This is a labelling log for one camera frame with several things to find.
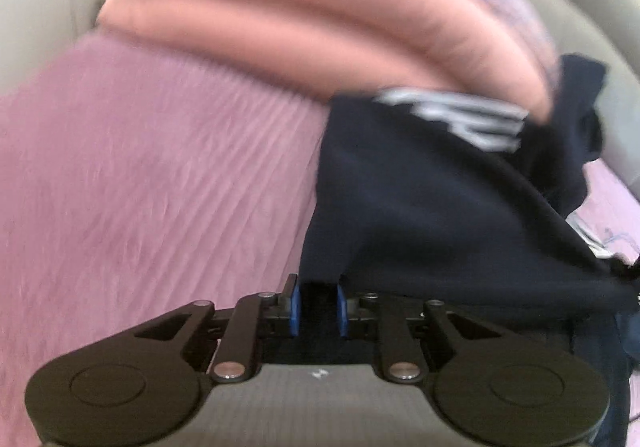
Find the navy blue garment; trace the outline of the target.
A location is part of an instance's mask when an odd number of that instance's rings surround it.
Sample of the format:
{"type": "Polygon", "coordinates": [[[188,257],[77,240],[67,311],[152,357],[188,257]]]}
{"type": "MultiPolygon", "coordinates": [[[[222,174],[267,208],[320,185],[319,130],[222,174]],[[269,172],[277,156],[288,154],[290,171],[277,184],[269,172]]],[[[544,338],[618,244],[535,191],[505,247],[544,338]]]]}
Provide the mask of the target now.
{"type": "Polygon", "coordinates": [[[602,63],[561,59],[549,121],[514,104],[390,88],[333,98],[300,279],[518,318],[637,311],[634,271],[568,225],[602,150],[602,63]]]}

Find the folded pink duvet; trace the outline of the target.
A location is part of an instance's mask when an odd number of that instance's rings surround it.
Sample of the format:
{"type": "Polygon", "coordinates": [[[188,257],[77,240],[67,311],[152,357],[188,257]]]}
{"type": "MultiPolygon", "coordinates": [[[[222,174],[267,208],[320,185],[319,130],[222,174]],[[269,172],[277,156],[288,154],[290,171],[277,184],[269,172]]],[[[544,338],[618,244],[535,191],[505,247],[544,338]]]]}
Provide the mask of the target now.
{"type": "Polygon", "coordinates": [[[555,92],[478,0],[106,0],[104,29],[206,52],[318,97],[468,92],[548,118],[555,92]]]}

